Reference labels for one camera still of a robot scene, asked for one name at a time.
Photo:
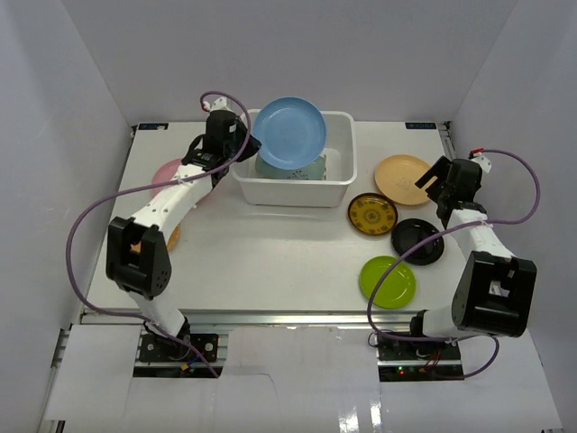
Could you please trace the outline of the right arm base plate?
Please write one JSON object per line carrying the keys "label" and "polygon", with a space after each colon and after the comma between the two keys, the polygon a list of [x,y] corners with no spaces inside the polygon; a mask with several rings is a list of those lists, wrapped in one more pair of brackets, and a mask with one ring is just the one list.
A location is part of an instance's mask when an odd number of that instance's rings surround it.
{"label": "right arm base plate", "polygon": [[369,334],[367,343],[376,350],[381,383],[438,382],[463,379],[463,363],[457,344],[398,341]]}

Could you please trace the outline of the tan yellow round plate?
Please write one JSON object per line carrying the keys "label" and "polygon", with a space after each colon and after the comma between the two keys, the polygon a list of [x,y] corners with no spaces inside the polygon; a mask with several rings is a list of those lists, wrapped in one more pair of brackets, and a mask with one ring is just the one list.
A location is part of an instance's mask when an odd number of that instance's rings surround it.
{"label": "tan yellow round plate", "polygon": [[382,195],[403,206],[420,206],[428,200],[416,182],[431,166],[413,155],[397,154],[382,160],[374,171],[374,181]]}

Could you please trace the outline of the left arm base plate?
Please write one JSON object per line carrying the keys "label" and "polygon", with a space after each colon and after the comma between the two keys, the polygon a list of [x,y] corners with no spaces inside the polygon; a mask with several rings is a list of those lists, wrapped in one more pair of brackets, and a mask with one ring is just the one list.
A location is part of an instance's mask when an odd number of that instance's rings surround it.
{"label": "left arm base plate", "polygon": [[194,350],[146,331],[141,334],[135,358],[133,376],[136,378],[162,379],[215,379],[223,367],[219,359],[218,334],[191,334],[186,340],[206,359],[215,370],[213,375]]}

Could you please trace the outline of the teal rectangular divided plate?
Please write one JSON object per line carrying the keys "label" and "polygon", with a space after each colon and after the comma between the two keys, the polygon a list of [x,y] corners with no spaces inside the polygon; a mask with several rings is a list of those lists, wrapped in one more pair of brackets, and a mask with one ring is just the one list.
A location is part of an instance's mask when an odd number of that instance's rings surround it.
{"label": "teal rectangular divided plate", "polygon": [[276,168],[258,155],[255,161],[255,171],[261,178],[271,180],[324,180],[326,157],[321,155],[307,166],[288,170]]}

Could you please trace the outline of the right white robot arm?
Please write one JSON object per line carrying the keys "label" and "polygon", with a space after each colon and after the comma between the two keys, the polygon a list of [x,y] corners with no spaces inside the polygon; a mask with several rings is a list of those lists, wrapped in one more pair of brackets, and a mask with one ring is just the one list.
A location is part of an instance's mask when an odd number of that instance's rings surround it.
{"label": "right white robot arm", "polygon": [[407,347],[417,359],[436,353],[439,339],[520,337],[527,328],[537,268],[499,240],[495,224],[475,200],[482,174],[489,170],[482,152],[468,159],[442,156],[416,181],[436,203],[436,215],[466,259],[452,301],[411,319]]}

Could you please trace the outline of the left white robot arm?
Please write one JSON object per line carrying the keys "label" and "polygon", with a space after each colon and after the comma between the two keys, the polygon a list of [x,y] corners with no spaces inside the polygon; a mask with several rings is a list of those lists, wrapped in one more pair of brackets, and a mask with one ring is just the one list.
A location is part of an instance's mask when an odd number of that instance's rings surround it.
{"label": "left white robot arm", "polygon": [[169,239],[185,215],[228,173],[216,168],[251,158],[260,142],[250,136],[242,118],[216,109],[206,129],[190,144],[172,179],[142,209],[128,218],[116,217],[108,226],[105,274],[126,292],[148,319],[145,328],[169,359],[189,354],[188,320],[165,293],[172,273]]}

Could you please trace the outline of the blue round plate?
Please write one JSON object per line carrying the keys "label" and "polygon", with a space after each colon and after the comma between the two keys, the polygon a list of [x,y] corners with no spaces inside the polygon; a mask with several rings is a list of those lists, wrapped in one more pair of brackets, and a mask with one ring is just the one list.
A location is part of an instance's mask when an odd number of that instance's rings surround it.
{"label": "blue round plate", "polygon": [[272,167],[295,170],[323,152],[327,126],[321,111],[300,97],[281,97],[256,115],[252,135],[261,142],[260,156]]}

